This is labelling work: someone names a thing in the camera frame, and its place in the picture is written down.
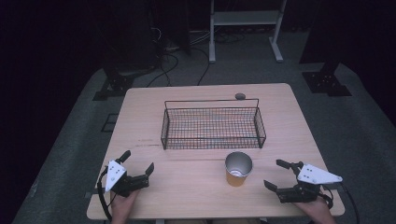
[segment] wire basket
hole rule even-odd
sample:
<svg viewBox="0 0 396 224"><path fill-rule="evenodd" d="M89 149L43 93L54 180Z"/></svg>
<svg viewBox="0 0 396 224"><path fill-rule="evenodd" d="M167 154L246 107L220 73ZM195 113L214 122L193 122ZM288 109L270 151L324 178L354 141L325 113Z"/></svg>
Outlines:
<svg viewBox="0 0 396 224"><path fill-rule="evenodd" d="M163 149L262 148L259 99L165 101Z"/></svg>

